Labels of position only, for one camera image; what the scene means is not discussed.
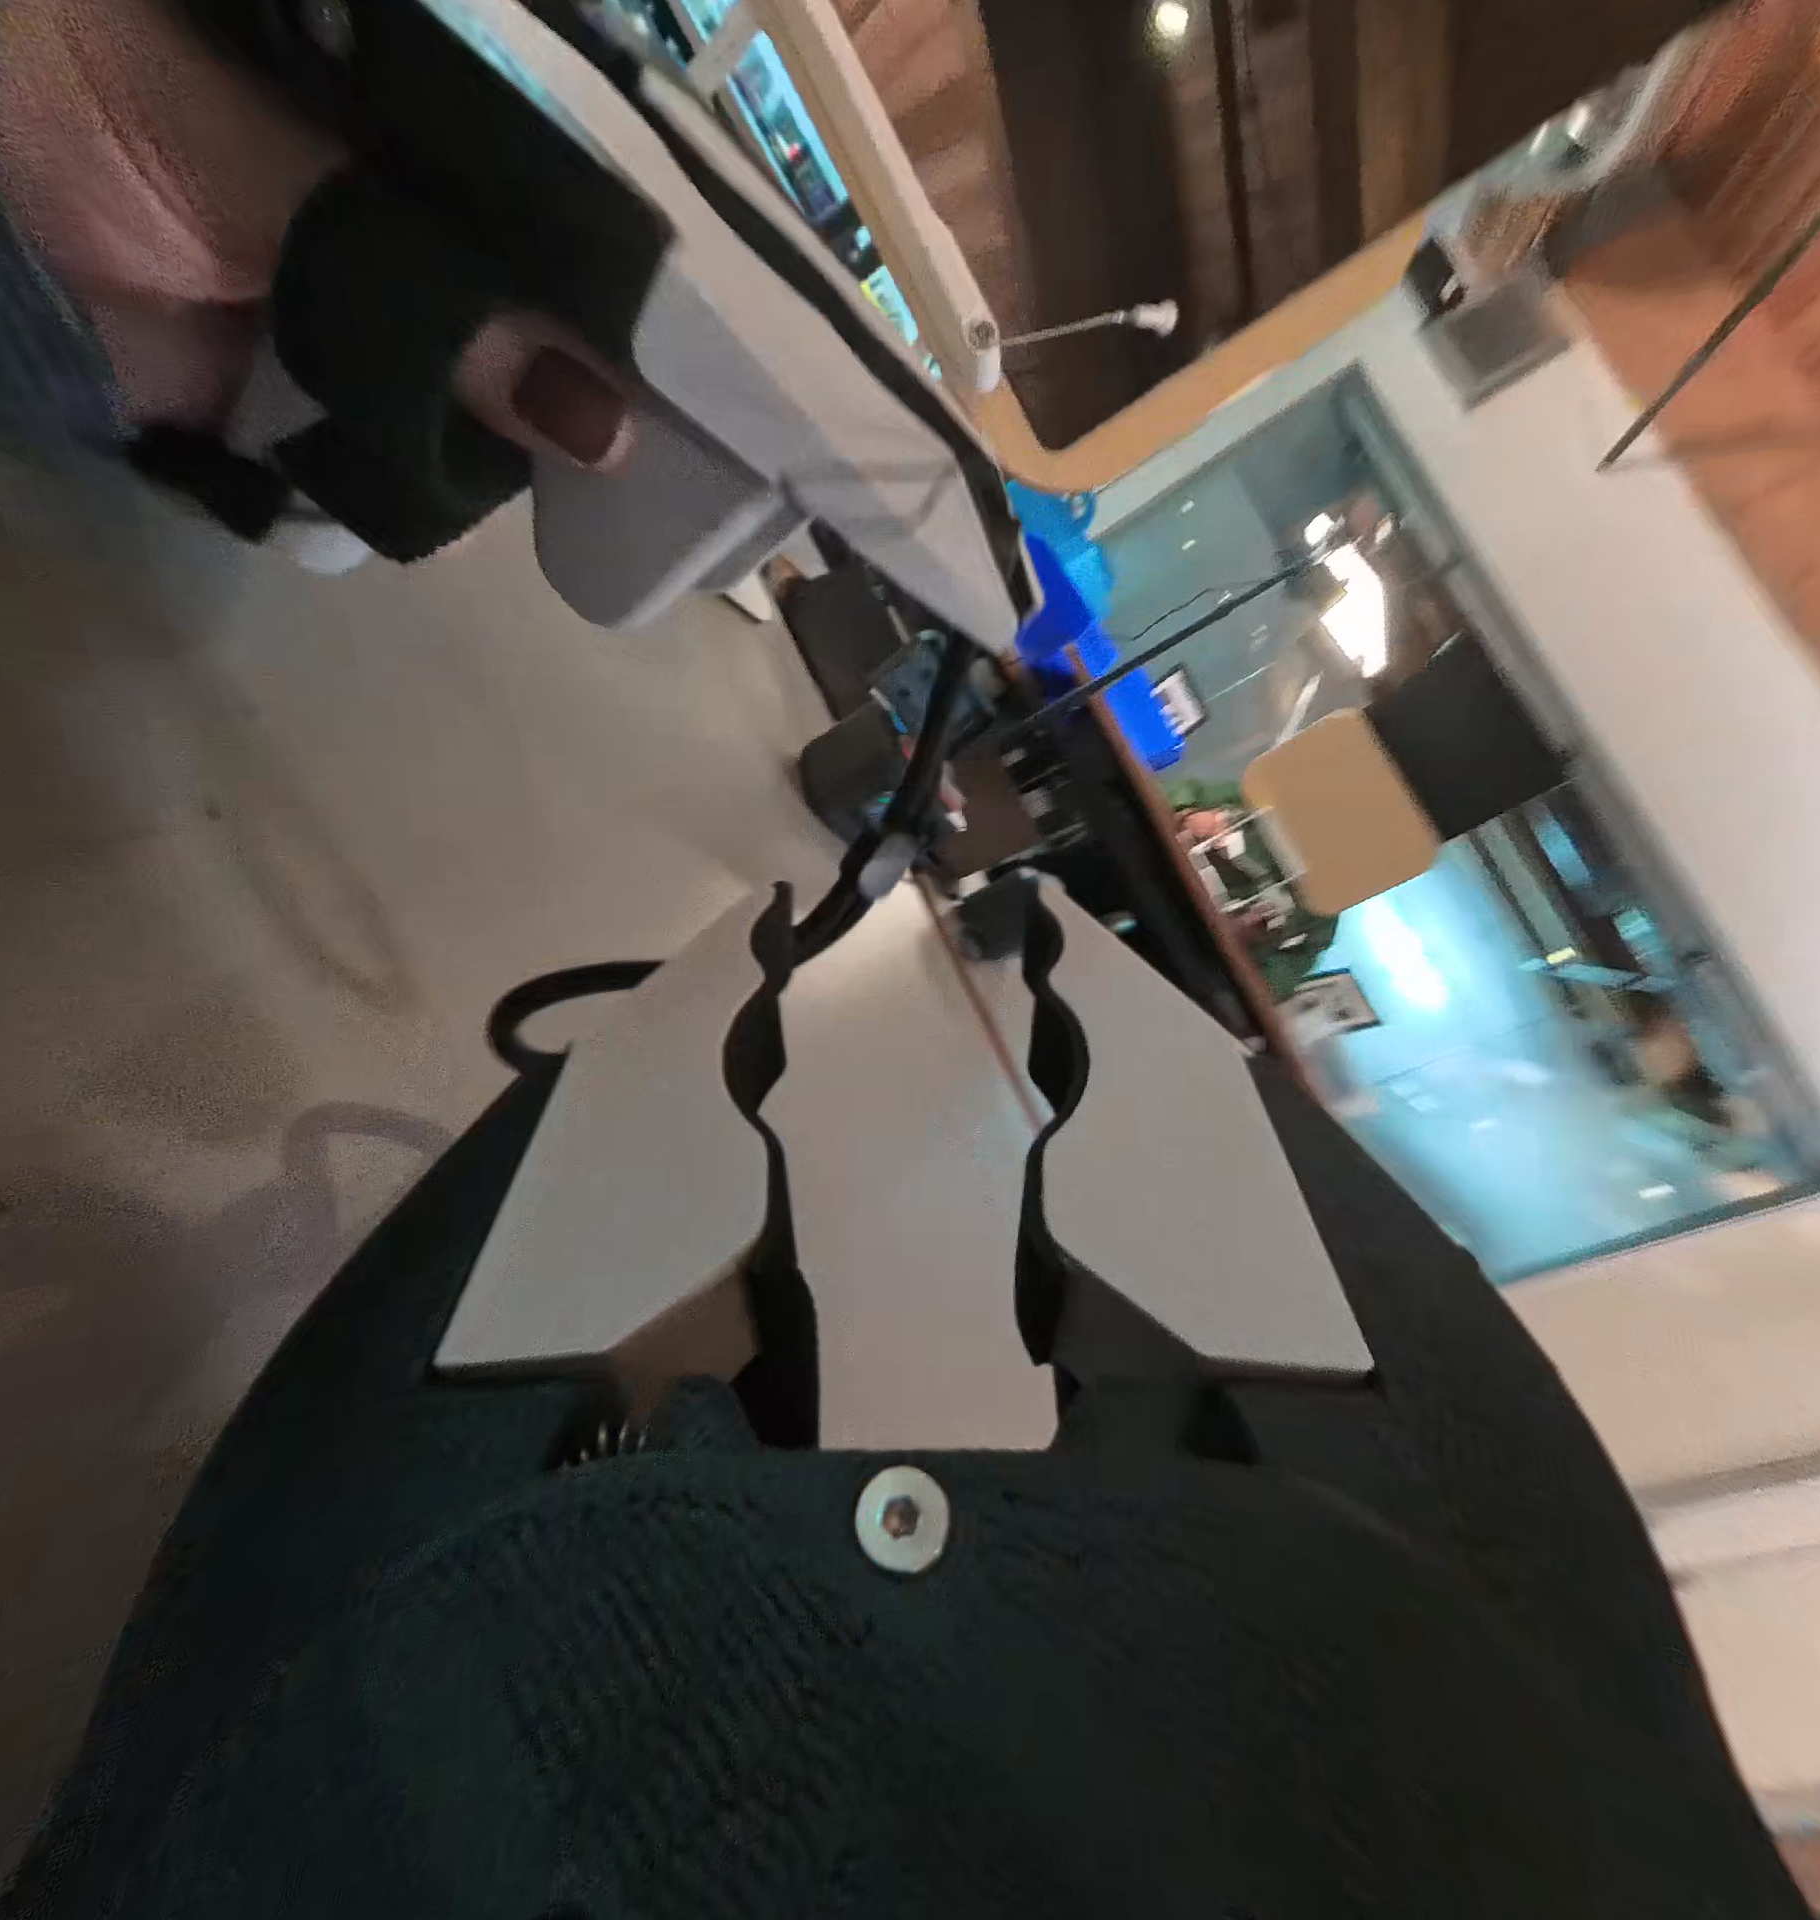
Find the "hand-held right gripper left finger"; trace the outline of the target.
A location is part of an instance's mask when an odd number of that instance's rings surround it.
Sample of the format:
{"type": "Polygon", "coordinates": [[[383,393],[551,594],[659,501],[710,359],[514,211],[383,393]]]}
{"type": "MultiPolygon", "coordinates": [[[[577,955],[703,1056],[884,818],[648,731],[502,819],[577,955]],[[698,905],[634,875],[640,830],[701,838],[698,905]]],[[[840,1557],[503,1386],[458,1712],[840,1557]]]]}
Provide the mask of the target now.
{"type": "Polygon", "coordinates": [[[818,1314],[764,1118],[787,1069],[792,890],[730,905],[571,1044],[442,1330],[442,1373],[579,1377],[634,1432],[685,1377],[820,1442],[818,1314]]]}

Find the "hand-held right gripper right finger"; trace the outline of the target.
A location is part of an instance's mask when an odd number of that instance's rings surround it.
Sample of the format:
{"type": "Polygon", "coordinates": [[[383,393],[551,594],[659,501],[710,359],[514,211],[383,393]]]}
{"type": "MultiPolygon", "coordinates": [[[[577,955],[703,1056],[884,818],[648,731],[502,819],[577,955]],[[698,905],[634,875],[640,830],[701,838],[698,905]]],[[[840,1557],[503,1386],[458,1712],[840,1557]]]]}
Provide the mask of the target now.
{"type": "Polygon", "coordinates": [[[1371,1380],[1241,1042],[1051,879],[1030,887],[1019,1201],[1030,1358],[1071,1380],[1371,1380]]]}

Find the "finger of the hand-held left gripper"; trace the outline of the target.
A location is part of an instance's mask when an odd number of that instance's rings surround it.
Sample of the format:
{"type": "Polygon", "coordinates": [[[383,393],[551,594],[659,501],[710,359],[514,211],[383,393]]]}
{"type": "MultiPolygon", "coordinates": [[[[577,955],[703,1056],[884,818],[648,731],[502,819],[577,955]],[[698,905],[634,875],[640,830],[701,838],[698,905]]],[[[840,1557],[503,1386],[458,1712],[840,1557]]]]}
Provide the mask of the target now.
{"type": "Polygon", "coordinates": [[[818,521],[861,559],[1022,557],[993,455],[672,66],[568,5],[430,21],[466,282],[588,348],[634,436],[596,469],[458,426],[439,540],[531,493],[541,559],[765,559],[818,521]]]}
{"type": "Polygon", "coordinates": [[[634,323],[643,386],[983,654],[1037,584],[1000,469],[818,236],[750,177],[632,180],[664,241],[634,323]]]}

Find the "person's left forearm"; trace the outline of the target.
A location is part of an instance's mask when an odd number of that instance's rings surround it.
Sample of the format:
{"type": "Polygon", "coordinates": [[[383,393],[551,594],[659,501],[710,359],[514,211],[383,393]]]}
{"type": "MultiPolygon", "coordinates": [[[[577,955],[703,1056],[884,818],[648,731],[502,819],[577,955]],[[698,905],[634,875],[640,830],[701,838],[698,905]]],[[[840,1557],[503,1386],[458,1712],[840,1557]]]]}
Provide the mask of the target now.
{"type": "Polygon", "coordinates": [[[0,445],[119,452],[119,400],[100,338],[14,233],[0,197],[0,445]]]}

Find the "person's left hand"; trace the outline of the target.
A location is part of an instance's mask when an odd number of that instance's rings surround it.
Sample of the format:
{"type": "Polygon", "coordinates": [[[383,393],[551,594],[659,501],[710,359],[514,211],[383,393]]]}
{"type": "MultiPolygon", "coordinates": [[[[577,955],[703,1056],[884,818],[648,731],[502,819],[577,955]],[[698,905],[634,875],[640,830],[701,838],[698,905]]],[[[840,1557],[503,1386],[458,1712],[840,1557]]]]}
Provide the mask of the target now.
{"type": "Polygon", "coordinates": [[[0,5],[0,199],[94,332],[129,428],[221,434],[282,234],[347,159],[189,5],[0,5]]]}

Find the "white mirror stand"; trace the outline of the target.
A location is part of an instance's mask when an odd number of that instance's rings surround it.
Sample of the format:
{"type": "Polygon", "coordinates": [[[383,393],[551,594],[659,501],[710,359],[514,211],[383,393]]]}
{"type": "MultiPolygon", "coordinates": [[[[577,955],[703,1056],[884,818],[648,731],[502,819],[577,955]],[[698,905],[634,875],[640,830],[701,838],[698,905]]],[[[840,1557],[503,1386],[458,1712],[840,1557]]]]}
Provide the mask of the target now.
{"type": "Polygon", "coordinates": [[[941,378],[1002,381],[1002,321],[1035,299],[1008,129],[978,5],[757,2],[941,378]]]}

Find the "dark blue storage bin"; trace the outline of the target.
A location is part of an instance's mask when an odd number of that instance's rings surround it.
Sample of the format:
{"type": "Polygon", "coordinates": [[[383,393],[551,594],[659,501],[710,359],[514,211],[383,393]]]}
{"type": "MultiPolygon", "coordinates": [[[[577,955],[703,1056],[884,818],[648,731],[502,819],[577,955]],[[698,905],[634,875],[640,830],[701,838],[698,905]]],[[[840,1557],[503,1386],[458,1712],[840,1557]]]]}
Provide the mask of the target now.
{"type": "Polygon", "coordinates": [[[1148,771],[1177,765],[1183,755],[1183,736],[1171,727],[1161,697],[1151,683],[1148,668],[1116,674],[1093,701],[1114,722],[1119,740],[1148,771]]]}
{"type": "Polygon", "coordinates": [[[1108,631],[1114,576],[1105,552],[1079,530],[1068,540],[1025,532],[1024,547],[1040,584],[1040,606],[1019,631],[1024,664],[1051,687],[1109,673],[1119,654],[1108,631]]]}

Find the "long wooden-edged desk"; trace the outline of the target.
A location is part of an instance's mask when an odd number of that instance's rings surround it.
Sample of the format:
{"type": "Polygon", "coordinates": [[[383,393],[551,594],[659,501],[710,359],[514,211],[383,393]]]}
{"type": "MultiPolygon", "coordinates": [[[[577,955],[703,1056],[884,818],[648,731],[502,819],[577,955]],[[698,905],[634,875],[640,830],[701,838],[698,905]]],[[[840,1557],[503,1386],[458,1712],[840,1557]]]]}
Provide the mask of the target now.
{"type": "Polygon", "coordinates": [[[1305,1059],[1287,1038],[1256,959],[1208,893],[1179,838],[1161,786],[1142,768],[1101,699],[1041,718],[1059,690],[1019,661],[1002,666],[1002,715],[1010,744],[1034,750],[1059,780],[1073,819],[1044,869],[1094,918],[1128,915],[1124,941],[1167,977],[1245,1049],[1311,1091],[1305,1059]]]}

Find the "black square panel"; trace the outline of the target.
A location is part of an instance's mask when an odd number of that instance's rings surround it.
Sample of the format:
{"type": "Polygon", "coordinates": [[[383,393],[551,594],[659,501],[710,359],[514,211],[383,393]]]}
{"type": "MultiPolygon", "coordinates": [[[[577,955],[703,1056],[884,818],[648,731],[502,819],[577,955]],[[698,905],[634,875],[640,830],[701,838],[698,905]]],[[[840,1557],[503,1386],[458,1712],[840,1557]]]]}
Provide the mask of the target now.
{"type": "Polygon", "coordinates": [[[1450,843],[1571,780],[1571,755],[1541,727],[1477,634],[1459,632],[1362,711],[1440,840],[1450,843]]]}

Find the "studio light on stand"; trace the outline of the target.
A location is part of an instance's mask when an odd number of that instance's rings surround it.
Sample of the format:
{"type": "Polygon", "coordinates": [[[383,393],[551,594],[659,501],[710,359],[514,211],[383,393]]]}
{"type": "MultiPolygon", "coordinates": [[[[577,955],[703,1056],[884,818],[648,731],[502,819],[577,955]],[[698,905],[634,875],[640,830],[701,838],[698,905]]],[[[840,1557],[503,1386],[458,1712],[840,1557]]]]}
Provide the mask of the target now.
{"type": "Polygon", "coordinates": [[[1105,627],[1151,673],[1183,668],[1208,701],[1251,694],[1277,711],[1358,705],[1415,673],[1423,637],[1399,521],[1360,509],[1285,514],[1282,535],[1239,490],[1177,495],[1108,535],[1105,627]]]}

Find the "metal ceiling rod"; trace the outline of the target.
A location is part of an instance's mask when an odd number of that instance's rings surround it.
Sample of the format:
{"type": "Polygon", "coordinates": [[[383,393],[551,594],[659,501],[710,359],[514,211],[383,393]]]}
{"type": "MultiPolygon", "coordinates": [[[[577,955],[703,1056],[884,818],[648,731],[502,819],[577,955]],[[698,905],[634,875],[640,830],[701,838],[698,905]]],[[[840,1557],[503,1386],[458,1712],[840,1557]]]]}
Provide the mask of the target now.
{"type": "Polygon", "coordinates": [[[1618,437],[1603,451],[1595,471],[1616,467],[1626,452],[1664,416],[1688,387],[1712,365],[1739,332],[1762,311],[1789,274],[1809,255],[1820,241],[1820,208],[1803,223],[1795,236],[1768,262],[1754,282],[1716,323],[1702,341],[1689,349],[1659,393],[1634,416],[1618,437]]]}

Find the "wall vent grille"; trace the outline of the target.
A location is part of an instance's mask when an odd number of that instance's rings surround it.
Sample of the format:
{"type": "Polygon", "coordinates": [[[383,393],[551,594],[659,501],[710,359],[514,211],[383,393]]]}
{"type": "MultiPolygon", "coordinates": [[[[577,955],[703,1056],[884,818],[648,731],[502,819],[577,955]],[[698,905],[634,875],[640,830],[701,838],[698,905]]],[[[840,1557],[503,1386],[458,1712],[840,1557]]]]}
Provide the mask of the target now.
{"type": "Polygon", "coordinates": [[[1457,405],[1473,411],[1561,357],[1571,334],[1545,285],[1514,281],[1429,318],[1419,341],[1457,405]]]}

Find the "silver elbow air duct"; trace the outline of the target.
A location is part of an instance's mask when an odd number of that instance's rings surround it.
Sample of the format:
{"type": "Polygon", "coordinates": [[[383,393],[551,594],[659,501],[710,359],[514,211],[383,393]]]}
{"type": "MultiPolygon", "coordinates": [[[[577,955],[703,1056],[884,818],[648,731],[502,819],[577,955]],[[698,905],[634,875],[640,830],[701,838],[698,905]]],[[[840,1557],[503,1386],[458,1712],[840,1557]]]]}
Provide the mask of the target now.
{"type": "Polygon", "coordinates": [[[1528,251],[1606,186],[1662,158],[1689,89],[1696,35],[1579,98],[1473,180],[1457,234],[1473,253],[1528,251]]]}

